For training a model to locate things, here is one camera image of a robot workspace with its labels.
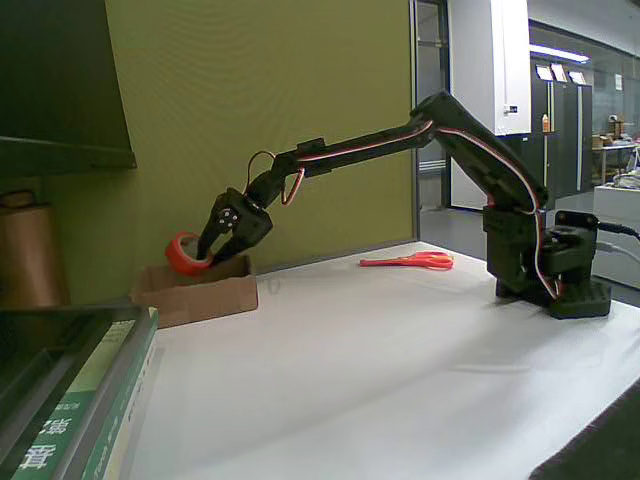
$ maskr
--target black robotic arm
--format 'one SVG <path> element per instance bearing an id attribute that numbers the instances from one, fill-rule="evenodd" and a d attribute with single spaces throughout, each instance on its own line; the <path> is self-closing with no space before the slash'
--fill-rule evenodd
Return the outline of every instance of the black robotic arm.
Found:
<path id="1" fill-rule="evenodd" d="M 273 227 L 265 209 L 278 197 L 289 204 L 303 178 L 421 148 L 434 139 L 489 198 L 483 219 L 487 265 L 497 278 L 497 294 L 547 306 L 558 318 L 606 315 L 610 290 L 591 279 L 597 219 L 559 212 L 557 226 L 544 230 L 540 210 L 547 202 L 547 190 L 446 92 L 420 103 L 400 127 L 333 145 L 325 145 L 321 138 L 311 140 L 274 156 L 271 169 L 249 182 L 243 193 L 229 188 L 216 199 L 198 241 L 197 258 L 207 258 L 218 236 L 228 232 L 232 237 L 214 255 L 214 264 L 260 242 Z M 285 179 L 290 175 L 296 175 L 296 181 L 287 194 Z"/>

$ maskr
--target glass wall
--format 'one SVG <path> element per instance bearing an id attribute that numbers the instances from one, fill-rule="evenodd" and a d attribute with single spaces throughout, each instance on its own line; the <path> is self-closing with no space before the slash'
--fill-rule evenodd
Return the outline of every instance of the glass wall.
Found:
<path id="1" fill-rule="evenodd" d="M 640 136 L 640 58 L 539 23 L 531 23 L 529 34 L 532 44 L 589 57 L 584 64 L 555 58 L 553 62 L 581 71 L 593 86 L 593 134 L 608 132 L 609 116 L 617 115 L 624 119 L 625 133 Z"/>
<path id="2" fill-rule="evenodd" d="M 442 1 L 419 0 L 416 8 L 416 104 L 448 88 L 448 33 Z M 442 206 L 447 155 L 437 142 L 418 150 L 420 210 Z"/>

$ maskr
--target green wall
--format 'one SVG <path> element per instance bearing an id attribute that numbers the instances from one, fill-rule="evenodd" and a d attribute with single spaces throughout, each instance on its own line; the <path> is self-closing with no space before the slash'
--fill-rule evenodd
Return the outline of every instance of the green wall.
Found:
<path id="1" fill-rule="evenodd" d="M 107 0 L 107 12 L 138 169 L 43 181 L 75 302 L 125 294 L 163 263 L 178 231 L 199 231 L 215 197 L 243 187 L 256 150 L 408 118 L 406 1 Z M 270 209 L 254 263 L 410 239 L 411 182 L 407 152 L 306 179 L 293 206 Z"/>

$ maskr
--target white pillar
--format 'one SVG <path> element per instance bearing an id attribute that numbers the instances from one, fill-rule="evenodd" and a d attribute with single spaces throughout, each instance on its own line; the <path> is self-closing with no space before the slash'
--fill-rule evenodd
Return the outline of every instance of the white pillar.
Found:
<path id="1" fill-rule="evenodd" d="M 496 135 L 531 132 L 526 0 L 449 0 L 451 93 Z M 481 209 L 484 193 L 455 162 L 451 204 Z"/>

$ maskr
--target copper cylinder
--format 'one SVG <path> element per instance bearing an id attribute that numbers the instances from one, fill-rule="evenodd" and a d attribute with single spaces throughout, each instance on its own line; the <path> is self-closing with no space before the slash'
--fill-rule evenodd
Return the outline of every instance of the copper cylinder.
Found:
<path id="1" fill-rule="evenodd" d="M 0 199 L 0 307 L 67 305 L 69 292 L 51 207 L 35 205 L 29 198 L 19 192 Z"/>

